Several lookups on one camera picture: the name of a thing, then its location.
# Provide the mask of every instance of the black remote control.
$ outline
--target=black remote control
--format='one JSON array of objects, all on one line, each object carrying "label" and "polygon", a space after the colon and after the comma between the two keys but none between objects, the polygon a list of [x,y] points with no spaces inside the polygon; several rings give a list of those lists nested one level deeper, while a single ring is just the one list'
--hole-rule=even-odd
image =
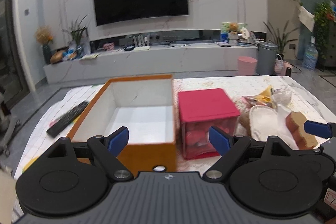
[{"label": "black remote control", "polygon": [[51,128],[47,130],[47,134],[55,138],[61,133],[74,119],[76,119],[84,109],[87,107],[88,102],[81,102],[79,105],[70,109],[65,113]]}]

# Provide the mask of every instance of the gray trash can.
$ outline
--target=gray trash can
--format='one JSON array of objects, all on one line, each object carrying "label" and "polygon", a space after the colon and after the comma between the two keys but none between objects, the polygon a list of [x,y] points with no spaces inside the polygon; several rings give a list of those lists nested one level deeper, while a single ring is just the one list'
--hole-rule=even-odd
[{"label": "gray trash can", "polygon": [[277,54],[278,46],[269,43],[261,42],[258,49],[258,63],[257,74],[260,75],[273,75],[275,58]]}]

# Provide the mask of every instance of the glass door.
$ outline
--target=glass door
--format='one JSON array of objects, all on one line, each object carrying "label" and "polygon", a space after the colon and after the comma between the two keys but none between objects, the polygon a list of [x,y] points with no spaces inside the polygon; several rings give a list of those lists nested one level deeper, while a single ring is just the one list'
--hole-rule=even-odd
[{"label": "glass door", "polygon": [[16,47],[12,0],[0,0],[0,92],[9,108],[29,93]]}]

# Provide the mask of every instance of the metal screw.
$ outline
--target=metal screw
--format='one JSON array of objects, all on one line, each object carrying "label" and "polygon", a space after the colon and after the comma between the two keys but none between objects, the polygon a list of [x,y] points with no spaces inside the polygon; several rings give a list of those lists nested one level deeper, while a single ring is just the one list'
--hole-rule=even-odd
[{"label": "metal screw", "polygon": [[117,179],[126,179],[128,177],[130,177],[131,173],[127,170],[117,170],[116,172],[114,172],[114,176]]},{"label": "metal screw", "polygon": [[210,170],[205,175],[210,179],[219,179],[223,174],[218,170]]}]

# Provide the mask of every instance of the open cardboard box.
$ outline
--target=open cardboard box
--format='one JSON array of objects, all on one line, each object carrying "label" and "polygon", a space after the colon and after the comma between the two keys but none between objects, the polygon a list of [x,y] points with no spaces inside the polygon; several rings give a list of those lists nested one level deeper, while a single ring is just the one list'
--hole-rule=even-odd
[{"label": "open cardboard box", "polygon": [[125,126],[128,145],[118,156],[133,175],[165,166],[176,171],[172,75],[110,79],[92,99],[67,137],[86,142]]}]

